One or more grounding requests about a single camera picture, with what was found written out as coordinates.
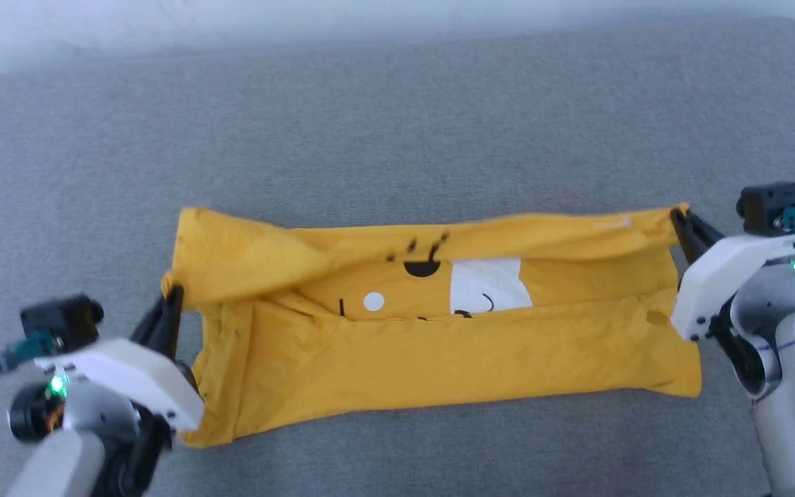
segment black eye print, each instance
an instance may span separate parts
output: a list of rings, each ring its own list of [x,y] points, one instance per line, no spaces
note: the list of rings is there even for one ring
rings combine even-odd
[[[424,263],[404,263],[404,269],[411,276],[429,277],[441,268],[440,261],[425,261]]]

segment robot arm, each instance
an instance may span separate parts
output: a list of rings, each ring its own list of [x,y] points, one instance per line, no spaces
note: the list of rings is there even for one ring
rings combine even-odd
[[[746,188],[738,205],[747,234],[729,238],[674,212],[691,265],[671,321],[722,347],[753,403],[773,495],[795,495],[795,184]]]
[[[63,302],[21,312],[28,335],[54,329],[64,344],[88,345],[35,360],[52,382],[21,390],[9,423],[19,440],[41,444],[9,495],[141,495],[173,432],[196,430],[204,412],[192,371],[174,361],[182,289],[160,299],[130,339],[97,342],[88,325],[58,327],[58,317],[82,315]]]

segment cartoon face print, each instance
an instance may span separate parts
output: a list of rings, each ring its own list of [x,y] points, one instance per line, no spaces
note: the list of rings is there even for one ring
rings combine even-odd
[[[444,232],[434,240],[410,240],[403,254],[359,264],[299,291],[353,320],[472,318],[533,305],[520,280],[520,258],[440,260],[438,251],[449,237]],[[406,260],[414,255],[425,259]]]
[[[452,261],[450,312],[470,317],[476,312],[532,307],[520,280],[520,258]]]

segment gray table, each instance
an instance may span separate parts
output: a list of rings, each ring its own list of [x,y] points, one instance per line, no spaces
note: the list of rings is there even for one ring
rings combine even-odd
[[[740,230],[741,186],[795,178],[795,22],[698,22],[290,50],[0,76],[0,347],[87,292],[128,333],[179,209],[285,226],[429,223],[687,200]],[[199,323],[187,318],[180,356]],[[152,495],[759,495],[715,344],[696,400],[611,392],[359,413],[177,449]],[[0,494],[29,454],[3,410]]]

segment yellow t-shirt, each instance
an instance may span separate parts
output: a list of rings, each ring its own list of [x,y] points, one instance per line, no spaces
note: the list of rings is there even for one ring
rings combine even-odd
[[[186,442],[355,410],[697,396],[698,349],[668,318],[675,243],[669,208],[334,229],[187,208],[164,278],[204,323],[205,415]]]

